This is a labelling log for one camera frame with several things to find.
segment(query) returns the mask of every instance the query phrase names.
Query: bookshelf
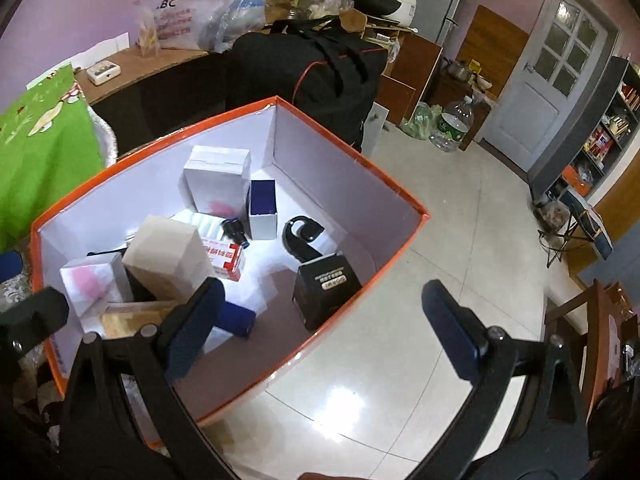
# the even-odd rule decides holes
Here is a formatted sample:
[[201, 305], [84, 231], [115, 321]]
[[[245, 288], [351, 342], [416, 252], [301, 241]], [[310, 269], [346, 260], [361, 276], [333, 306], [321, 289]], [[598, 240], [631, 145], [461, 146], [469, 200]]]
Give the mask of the bookshelf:
[[530, 181], [534, 200], [573, 186], [590, 197], [640, 129], [640, 75], [611, 57], [584, 112], [545, 167]]

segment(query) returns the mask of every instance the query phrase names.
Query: tile floor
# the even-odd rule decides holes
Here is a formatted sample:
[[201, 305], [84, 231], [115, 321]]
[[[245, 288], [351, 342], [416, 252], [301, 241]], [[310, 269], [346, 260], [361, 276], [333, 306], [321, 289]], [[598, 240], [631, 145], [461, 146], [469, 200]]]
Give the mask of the tile floor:
[[[539, 338], [546, 298], [579, 292], [545, 268], [526, 184], [472, 143], [441, 153], [395, 127], [373, 161], [431, 213], [412, 247], [359, 309], [257, 398], [205, 432], [244, 479], [303, 472], [401, 480], [437, 442], [470, 391], [420, 306], [442, 280], [485, 325]], [[522, 387], [513, 380], [479, 456], [500, 443]]]

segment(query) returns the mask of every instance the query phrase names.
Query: water bottle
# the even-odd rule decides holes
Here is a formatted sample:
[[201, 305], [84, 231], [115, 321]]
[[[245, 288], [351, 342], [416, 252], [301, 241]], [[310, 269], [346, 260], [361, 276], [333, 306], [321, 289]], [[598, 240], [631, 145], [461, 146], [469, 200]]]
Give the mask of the water bottle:
[[450, 103], [442, 111], [436, 127], [431, 129], [429, 140], [443, 152], [455, 150], [471, 129], [474, 123], [471, 103], [469, 96], [465, 96], [463, 101]]

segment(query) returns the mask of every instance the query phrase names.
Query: wooden chair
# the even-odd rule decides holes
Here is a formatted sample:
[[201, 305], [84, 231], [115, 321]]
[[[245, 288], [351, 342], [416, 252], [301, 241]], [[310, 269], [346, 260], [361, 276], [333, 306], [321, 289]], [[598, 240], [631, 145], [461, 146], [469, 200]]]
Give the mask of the wooden chair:
[[[546, 338], [557, 333], [570, 346], [572, 360], [576, 374], [582, 369], [583, 349], [587, 347], [584, 379], [582, 381], [582, 401], [587, 418], [591, 410], [609, 386], [609, 355], [615, 349], [618, 361], [614, 374], [614, 383], [620, 379], [620, 339], [623, 322], [621, 299], [624, 295], [619, 283], [604, 288], [600, 282], [593, 280], [586, 290], [572, 300], [549, 310], [545, 315]], [[588, 332], [579, 334], [564, 318], [569, 312], [587, 304]], [[610, 317], [613, 318], [611, 327], [615, 326], [615, 340], [611, 340]]]

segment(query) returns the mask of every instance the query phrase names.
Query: door window pane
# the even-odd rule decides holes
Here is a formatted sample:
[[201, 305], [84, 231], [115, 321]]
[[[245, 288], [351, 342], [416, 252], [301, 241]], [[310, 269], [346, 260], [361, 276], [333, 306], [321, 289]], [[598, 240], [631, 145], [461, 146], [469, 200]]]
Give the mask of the door window pane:
[[598, 31], [593, 28], [593, 25], [591, 25], [591, 22], [587, 18], [583, 18], [580, 28], [578, 29], [578, 39], [584, 43], [584, 46], [591, 48], [597, 36]]
[[578, 9], [578, 7], [572, 6], [572, 4], [568, 4], [564, 0], [560, 2], [558, 12], [556, 13], [556, 20], [558, 20], [558, 22], [562, 23], [569, 30], [574, 30], [578, 16], [580, 16], [580, 9]]
[[571, 90], [574, 89], [574, 85], [575, 76], [563, 66], [558, 73], [558, 77], [556, 77], [554, 88], [561, 91], [566, 97], [569, 97]]
[[551, 50], [558, 54], [558, 56], [562, 56], [562, 53], [564, 52], [564, 48], [566, 47], [568, 41], [569, 35], [564, 30], [562, 30], [562, 28], [553, 23], [551, 25], [549, 35], [545, 40], [546, 46], [551, 47]]
[[540, 57], [536, 62], [534, 69], [547, 81], [551, 79], [551, 76], [558, 65], [558, 60], [551, 54], [546, 48], [540, 52]]
[[579, 74], [582, 72], [582, 67], [588, 57], [589, 54], [581, 49], [577, 43], [574, 43], [574, 47], [571, 49], [571, 53], [569, 54], [566, 62]]

